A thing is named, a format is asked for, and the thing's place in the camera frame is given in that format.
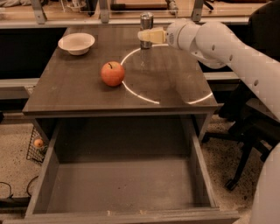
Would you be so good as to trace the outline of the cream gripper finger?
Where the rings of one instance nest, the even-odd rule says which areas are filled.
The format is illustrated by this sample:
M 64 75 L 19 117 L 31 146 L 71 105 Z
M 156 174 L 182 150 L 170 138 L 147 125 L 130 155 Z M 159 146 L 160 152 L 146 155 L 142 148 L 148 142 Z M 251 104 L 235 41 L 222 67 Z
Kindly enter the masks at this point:
M 163 27 L 157 27 L 142 30 L 137 34 L 141 41 L 151 42 L 152 44 L 163 44 L 165 42 L 165 30 Z

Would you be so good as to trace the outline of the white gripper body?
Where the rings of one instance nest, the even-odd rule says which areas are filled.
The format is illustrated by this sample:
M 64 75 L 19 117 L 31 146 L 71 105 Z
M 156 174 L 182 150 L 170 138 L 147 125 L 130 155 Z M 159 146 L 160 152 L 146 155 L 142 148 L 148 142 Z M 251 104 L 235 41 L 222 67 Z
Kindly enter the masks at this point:
M 189 53 L 199 50 L 196 44 L 196 34 L 200 26 L 191 20 L 179 19 L 170 24 L 166 30 L 166 41 L 169 46 Z

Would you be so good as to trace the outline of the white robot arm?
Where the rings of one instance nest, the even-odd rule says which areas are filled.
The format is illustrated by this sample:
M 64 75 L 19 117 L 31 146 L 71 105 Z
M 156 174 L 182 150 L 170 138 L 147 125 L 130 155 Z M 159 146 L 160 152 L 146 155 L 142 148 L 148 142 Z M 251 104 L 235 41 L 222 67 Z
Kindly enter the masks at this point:
M 230 67 L 268 110 L 280 119 L 280 63 L 241 42 L 220 22 L 202 25 L 179 19 L 167 28 L 137 34 L 142 41 L 166 42 L 209 67 Z M 280 144 L 267 157 L 257 183 L 249 224 L 280 224 Z

